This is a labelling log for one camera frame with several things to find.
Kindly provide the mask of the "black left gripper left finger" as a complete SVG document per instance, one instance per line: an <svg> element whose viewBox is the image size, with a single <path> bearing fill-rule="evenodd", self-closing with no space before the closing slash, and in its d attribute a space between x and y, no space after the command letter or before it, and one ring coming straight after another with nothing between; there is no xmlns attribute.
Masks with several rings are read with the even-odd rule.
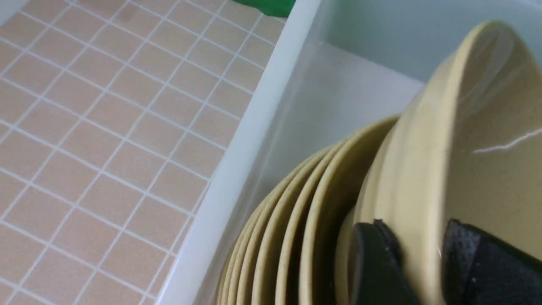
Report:
<svg viewBox="0 0 542 305"><path fill-rule="evenodd" d="M383 220L354 224L348 262L350 304L420 304L402 262L400 243Z"/></svg>

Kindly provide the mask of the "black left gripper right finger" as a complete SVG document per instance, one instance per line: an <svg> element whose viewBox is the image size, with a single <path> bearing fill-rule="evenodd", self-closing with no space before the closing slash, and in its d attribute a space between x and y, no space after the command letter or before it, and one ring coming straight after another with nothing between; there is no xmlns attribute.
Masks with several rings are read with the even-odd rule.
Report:
<svg viewBox="0 0 542 305"><path fill-rule="evenodd" d="M443 238L442 296L448 305L540 305L540 259L451 219Z"/></svg>

